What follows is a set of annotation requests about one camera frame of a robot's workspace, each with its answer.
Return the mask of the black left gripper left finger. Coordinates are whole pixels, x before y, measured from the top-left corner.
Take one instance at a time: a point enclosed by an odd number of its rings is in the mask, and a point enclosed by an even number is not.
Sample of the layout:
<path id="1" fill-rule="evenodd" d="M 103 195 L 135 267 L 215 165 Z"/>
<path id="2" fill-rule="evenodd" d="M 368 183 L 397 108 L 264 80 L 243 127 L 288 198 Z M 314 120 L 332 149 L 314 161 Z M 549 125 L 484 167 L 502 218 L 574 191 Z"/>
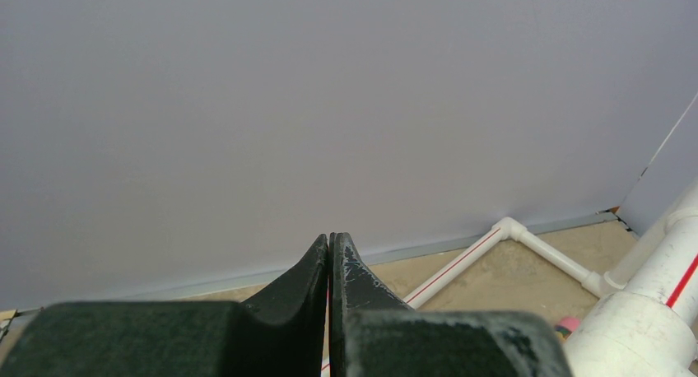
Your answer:
<path id="1" fill-rule="evenodd" d="M 24 329 L 4 376 L 317 376 L 328 240 L 247 300 L 72 302 Z"/>

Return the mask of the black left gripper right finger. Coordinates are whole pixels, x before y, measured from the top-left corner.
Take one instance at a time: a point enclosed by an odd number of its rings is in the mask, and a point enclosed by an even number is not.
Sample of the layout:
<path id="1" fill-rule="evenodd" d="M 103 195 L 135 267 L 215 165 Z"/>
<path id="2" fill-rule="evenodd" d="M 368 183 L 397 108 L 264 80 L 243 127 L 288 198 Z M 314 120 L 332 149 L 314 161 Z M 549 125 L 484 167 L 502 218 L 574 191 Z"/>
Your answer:
<path id="1" fill-rule="evenodd" d="M 331 376 L 570 376 L 561 341 L 522 311 L 416 311 L 361 260 L 348 233 L 329 240 Z"/>

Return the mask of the pink patterned spray can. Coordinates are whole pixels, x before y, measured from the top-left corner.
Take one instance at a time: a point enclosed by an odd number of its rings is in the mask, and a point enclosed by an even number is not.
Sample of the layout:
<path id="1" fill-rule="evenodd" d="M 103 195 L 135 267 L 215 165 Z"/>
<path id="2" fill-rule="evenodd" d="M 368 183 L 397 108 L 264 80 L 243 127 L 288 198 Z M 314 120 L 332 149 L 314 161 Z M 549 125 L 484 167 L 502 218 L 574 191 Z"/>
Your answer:
<path id="1" fill-rule="evenodd" d="M 565 316 L 554 325 L 556 335 L 565 341 L 580 325 L 581 321 L 576 317 Z"/>

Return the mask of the white PVC pipe frame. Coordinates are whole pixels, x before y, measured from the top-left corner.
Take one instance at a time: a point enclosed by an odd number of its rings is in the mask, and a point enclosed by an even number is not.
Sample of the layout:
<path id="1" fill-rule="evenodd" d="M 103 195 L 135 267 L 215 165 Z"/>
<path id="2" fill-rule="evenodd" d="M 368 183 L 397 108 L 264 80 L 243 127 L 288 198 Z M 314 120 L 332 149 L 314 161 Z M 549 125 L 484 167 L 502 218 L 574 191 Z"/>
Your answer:
<path id="1" fill-rule="evenodd" d="M 500 242 L 513 240 L 597 297 L 561 341 L 570 376 L 688 376 L 697 357 L 697 187 L 689 186 L 609 272 L 598 274 L 506 217 L 411 292 L 420 307 Z"/>

